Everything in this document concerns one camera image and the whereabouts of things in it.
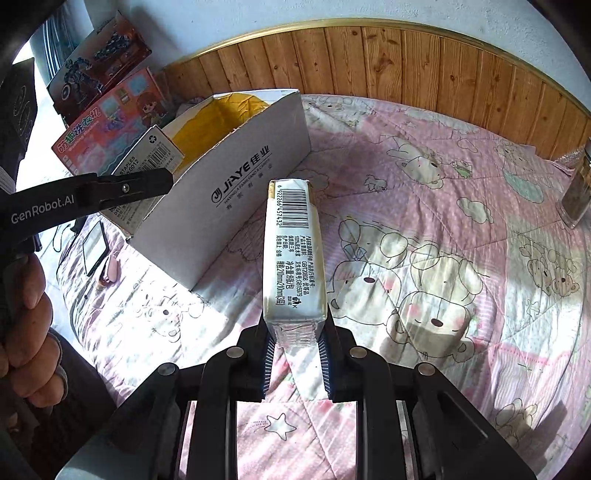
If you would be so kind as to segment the person's left hand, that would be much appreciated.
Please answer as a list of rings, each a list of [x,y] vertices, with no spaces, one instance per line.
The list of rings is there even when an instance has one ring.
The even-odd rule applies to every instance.
[[[49,333],[53,309],[38,257],[29,254],[14,261],[4,270],[3,281],[9,329],[1,342],[1,375],[32,405],[54,406],[62,400],[65,384],[57,374],[61,347]]]

